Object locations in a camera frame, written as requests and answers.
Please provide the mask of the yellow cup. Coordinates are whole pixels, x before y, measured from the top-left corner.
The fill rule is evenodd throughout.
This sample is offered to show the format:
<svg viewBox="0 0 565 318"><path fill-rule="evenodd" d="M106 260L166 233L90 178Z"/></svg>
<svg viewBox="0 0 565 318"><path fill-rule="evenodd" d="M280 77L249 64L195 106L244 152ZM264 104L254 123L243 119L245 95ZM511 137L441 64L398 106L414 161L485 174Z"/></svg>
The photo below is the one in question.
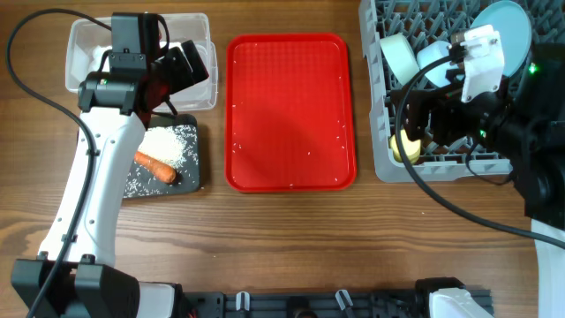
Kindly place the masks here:
<svg viewBox="0 0 565 318"><path fill-rule="evenodd" d="M404 152L406 153L408 159L412 164L415 164L419 157L421 151L421 140L412 141L408 138L407 133L404 129L401 130L401 140L404 147ZM392 150L392 154L394 159L401 163L402 157L400 155L400 151L397 145L396 136L392 135L388 140L388 146Z"/></svg>

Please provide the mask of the light blue bowl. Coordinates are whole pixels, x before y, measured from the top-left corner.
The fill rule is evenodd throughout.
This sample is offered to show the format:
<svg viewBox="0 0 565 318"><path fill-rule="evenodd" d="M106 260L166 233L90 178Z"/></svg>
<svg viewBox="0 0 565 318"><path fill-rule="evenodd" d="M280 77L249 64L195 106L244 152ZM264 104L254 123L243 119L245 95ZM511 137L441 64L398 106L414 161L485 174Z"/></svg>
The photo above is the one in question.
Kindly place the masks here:
<svg viewBox="0 0 565 318"><path fill-rule="evenodd" d="M425 48L419 51L416 55L418 67L423 69L425 66L429 65L436 60L447 57L449 55L449 49L451 44L445 41L436 41L429 44ZM432 82L436 87L445 87L451 83L447 78L447 73L449 70L458 71L459 68L454 64L444 63L433 68L431 71L424 75L424 78Z"/></svg>

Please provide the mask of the green bowl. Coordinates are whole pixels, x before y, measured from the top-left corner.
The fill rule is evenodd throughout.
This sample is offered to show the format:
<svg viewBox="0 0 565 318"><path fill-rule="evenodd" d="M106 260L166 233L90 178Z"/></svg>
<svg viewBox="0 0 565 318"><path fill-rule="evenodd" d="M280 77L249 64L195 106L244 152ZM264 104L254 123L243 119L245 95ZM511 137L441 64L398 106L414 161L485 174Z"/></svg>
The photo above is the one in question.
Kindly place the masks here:
<svg viewBox="0 0 565 318"><path fill-rule="evenodd" d="M402 34L381 39L380 47L391 72L401 85L407 84L420 71L410 43Z"/></svg>

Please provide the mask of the pile of white rice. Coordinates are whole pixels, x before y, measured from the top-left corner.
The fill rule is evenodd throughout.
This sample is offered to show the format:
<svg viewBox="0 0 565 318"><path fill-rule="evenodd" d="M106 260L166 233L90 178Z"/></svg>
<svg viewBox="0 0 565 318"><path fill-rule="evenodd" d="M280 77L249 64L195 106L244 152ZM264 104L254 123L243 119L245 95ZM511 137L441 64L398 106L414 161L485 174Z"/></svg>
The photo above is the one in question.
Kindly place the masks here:
<svg viewBox="0 0 565 318"><path fill-rule="evenodd" d="M194 193L200 189L199 139L196 125L149 128L139 152L168 164L177 172L172 184L165 184L148 170L133 163L127 176L124 198L133 199Z"/></svg>

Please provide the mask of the large white tissue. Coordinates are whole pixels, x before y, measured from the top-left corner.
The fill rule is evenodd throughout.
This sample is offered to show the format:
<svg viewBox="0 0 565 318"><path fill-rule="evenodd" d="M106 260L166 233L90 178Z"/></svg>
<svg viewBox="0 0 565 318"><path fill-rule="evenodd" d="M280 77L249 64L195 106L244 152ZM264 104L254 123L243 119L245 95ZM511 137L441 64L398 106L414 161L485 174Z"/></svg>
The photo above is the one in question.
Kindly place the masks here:
<svg viewBox="0 0 565 318"><path fill-rule="evenodd" d="M172 49L172 48L180 48L181 49L181 43L180 42L172 42L169 45L169 49ZM106 47L96 46L94 48L94 50L92 51L93 60L88 65L88 72L98 71L99 68L100 68L101 61L102 61L103 53L105 53L107 50L111 51L111 49L112 49L111 46L106 46ZM104 66L102 67L102 72L109 72L109 57L107 57L106 61L104 62Z"/></svg>

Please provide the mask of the orange carrot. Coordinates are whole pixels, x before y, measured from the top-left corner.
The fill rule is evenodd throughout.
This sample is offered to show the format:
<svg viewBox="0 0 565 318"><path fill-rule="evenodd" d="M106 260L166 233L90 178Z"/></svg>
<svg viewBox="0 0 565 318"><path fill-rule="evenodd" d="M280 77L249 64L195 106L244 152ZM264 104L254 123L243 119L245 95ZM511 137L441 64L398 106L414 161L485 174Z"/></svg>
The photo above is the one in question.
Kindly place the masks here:
<svg viewBox="0 0 565 318"><path fill-rule="evenodd" d="M172 184L177 178L177 172L175 169L149 155L136 152L134 162L144 167L153 174L156 179L165 184Z"/></svg>

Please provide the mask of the light blue plate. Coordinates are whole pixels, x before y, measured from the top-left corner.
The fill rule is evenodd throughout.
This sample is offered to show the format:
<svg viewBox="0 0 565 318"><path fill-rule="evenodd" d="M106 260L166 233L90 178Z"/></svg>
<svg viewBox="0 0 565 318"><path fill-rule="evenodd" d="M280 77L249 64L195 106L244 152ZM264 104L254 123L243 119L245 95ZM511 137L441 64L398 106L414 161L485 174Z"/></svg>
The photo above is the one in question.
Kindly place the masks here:
<svg viewBox="0 0 565 318"><path fill-rule="evenodd" d="M499 1L487 6L472 22L471 28L491 25L501 36L505 58L503 74L512 77L522 66L531 46L531 22L516 2Z"/></svg>

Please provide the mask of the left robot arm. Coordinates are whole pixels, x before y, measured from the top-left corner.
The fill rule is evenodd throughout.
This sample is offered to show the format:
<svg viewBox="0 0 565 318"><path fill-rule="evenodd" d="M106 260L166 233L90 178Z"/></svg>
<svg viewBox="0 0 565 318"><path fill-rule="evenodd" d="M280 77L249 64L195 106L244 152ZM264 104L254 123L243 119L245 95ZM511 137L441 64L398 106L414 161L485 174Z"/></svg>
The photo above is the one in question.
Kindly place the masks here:
<svg viewBox="0 0 565 318"><path fill-rule="evenodd" d="M11 285L32 317L192 317L180 284L141 282L115 266L117 217L134 156L162 104L207 79L192 41L174 47L163 16L115 13L111 48L79 84L77 148L64 196Z"/></svg>

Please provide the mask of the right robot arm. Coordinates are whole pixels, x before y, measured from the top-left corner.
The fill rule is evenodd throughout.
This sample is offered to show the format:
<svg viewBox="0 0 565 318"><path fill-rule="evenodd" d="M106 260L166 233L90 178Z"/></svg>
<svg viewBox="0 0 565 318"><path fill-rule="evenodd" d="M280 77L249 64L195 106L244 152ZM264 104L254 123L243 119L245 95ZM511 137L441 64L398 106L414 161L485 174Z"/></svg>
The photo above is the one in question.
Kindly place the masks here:
<svg viewBox="0 0 565 318"><path fill-rule="evenodd" d="M505 91L462 95L458 72L452 84L434 91L415 89L434 61L402 89L391 94L395 128L410 140L424 135L429 124L433 139L443 145L463 136L510 160L507 180L524 198L531 229L489 221L459 208L436 193L416 172L406 154L401 160L416 184L434 201L479 225L535 242L539 266L539 316L564 315L564 46L540 43L532 47L528 67L515 97Z"/></svg>

